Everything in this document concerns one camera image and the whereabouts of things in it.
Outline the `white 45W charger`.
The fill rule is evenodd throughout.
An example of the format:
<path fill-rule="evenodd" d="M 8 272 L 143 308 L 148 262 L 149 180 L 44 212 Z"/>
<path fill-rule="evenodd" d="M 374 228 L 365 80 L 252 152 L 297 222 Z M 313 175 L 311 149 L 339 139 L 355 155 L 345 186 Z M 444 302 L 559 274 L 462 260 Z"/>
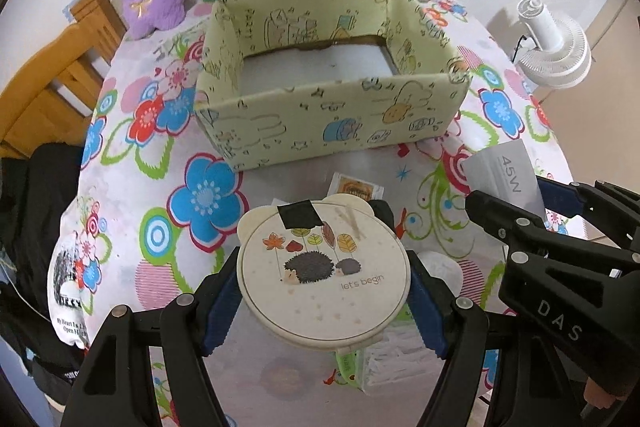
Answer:
<path fill-rule="evenodd" d="M 546 219 L 537 177 L 522 140 L 484 148 L 462 161 L 471 191 L 481 191 Z"/>

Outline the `long white product box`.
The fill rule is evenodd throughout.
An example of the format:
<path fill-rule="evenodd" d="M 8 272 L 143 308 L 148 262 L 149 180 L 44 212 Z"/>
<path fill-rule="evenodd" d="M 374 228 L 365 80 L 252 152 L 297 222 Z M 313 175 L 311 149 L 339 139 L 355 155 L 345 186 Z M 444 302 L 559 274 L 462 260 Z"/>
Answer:
<path fill-rule="evenodd" d="M 384 187 L 366 180 L 361 180 L 349 176 L 348 174 L 336 172 L 332 176 L 329 185 L 328 195 L 348 194 L 357 196 L 367 202 L 372 199 L 382 199 Z"/>

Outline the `round beige hedgehog tin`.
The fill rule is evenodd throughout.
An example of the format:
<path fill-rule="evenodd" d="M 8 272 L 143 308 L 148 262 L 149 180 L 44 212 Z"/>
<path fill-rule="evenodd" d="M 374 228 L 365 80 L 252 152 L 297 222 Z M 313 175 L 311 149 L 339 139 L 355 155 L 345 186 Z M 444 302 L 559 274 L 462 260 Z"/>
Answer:
<path fill-rule="evenodd" d="M 248 309 L 294 346 L 350 352 L 406 303 L 410 265 L 382 200 L 334 194 L 256 207 L 238 223 L 236 278 Z"/>

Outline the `black clothing pile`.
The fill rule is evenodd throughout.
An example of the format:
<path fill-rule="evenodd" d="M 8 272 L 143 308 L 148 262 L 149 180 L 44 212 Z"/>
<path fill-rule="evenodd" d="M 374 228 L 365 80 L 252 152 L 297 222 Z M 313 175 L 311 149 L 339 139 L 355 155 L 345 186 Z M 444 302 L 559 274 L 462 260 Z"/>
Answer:
<path fill-rule="evenodd" d="M 51 323 L 47 276 L 63 212 L 77 193 L 82 148 L 43 144 L 1 161 L 1 338 L 48 398 L 64 405 L 84 351 Z"/>

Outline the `white earbuds case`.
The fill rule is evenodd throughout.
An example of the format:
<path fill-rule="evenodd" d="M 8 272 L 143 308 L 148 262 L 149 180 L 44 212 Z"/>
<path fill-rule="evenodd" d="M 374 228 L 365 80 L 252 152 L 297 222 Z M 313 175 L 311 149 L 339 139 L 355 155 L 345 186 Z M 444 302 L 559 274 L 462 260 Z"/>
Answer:
<path fill-rule="evenodd" d="M 446 283 L 454 297 L 461 295 L 463 272 L 458 262 L 437 251 L 422 251 L 418 258 L 431 277 Z"/>

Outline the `floral tablecloth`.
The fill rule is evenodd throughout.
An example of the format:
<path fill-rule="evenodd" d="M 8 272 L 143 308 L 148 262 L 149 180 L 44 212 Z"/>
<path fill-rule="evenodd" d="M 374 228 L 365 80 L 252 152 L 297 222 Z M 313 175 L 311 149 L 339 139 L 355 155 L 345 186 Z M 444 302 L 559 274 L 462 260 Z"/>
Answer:
<path fill-rule="evenodd" d="M 114 307 L 162 309 L 181 294 L 193 294 L 240 250 L 236 229 L 245 213 L 324 199 L 336 172 L 382 185 L 407 253 L 437 251 L 454 259 L 463 272 L 460 297 L 485 312 L 502 312 L 504 248 L 465 212 L 470 188 L 462 161 L 520 139 L 539 176 L 567 182 L 572 175 L 541 106 L 488 31 L 456 0 L 420 2 L 471 75 L 441 135 L 235 171 L 214 149 L 194 110 L 215 2 L 197 5 L 168 34 L 124 41 L 104 82 L 82 153 L 78 193 L 60 232 L 77 234 L 87 353 Z M 241 89 L 254 94 L 305 78 L 357 80 L 395 72 L 378 44 L 327 44 L 247 58 Z M 370 397 L 334 384 L 335 355 L 350 352 L 288 343 L 254 317 L 241 294 L 224 343 L 204 365 L 227 426 L 416 425 L 435 386 Z M 150 358 L 160 426 L 178 426 L 162 350 L 152 347 Z"/>

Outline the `white printed tote bag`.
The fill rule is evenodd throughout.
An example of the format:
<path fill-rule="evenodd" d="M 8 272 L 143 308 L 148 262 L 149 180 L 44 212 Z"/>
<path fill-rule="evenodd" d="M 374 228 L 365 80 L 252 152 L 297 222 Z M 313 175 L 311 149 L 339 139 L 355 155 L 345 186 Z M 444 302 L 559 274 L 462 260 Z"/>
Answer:
<path fill-rule="evenodd" d="M 61 236 L 49 265 L 47 300 L 50 321 L 58 338 L 66 345 L 85 349 L 89 338 L 81 308 L 77 261 L 77 234 Z"/>

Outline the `wooden chair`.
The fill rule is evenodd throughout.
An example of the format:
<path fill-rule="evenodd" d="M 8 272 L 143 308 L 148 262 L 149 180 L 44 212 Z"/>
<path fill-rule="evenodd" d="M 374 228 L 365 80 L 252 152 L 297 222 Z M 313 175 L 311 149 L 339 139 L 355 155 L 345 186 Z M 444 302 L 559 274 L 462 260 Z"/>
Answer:
<path fill-rule="evenodd" d="M 74 22 L 33 55 L 1 93 L 1 156 L 24 159 L 46 143 L 81 145 L 90 118 L 54 89 L 55 83 L 88 109 L 96 107 L 103 77 L 89 53 L 111 62 L 126 28 L 110 0 L 78 0 Z"/>

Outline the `white floor fan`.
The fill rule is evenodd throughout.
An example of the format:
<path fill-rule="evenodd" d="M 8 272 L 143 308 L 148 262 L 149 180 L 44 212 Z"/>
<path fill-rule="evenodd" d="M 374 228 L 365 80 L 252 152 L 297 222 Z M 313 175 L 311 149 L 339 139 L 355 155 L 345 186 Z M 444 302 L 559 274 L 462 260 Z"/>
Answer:
<path fill-rule="evenodd" d="M 576 87 L 590 72 L 591 48 L 586 32 L 574 18 L 552 13 L 541 0 L 521 0 L 518 19 L 534 40 L 533 49 L 518 60 L 525 77 L 553 90 Z"/>

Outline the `yellow patterned storage box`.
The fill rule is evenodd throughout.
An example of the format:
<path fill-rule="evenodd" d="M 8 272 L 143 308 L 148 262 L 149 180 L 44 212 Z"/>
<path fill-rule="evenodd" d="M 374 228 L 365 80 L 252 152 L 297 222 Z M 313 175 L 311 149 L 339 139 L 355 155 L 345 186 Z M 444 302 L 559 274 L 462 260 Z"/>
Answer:
<path fill-rule="evenodd" d="M 396 72 L 241 89 L 249 57 L 327 44 L 375 43 Z M 194 110 L 235 171 L 435 138 L 471 75 L 418 0 L 217 0 L 205 34 Z"/>

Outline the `black car key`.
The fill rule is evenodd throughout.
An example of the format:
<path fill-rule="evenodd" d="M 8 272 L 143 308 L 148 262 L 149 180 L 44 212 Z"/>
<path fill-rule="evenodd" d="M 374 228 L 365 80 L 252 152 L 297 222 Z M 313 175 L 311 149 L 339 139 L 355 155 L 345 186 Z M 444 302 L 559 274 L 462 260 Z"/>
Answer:
<path fill-rule="evenodd" d="M 375 217 L 382 221 L 390 231 L 395 233 L 394 214 L 390 205 L 383 199 L 371 199 L 368 204 L 372 208 Z"/>

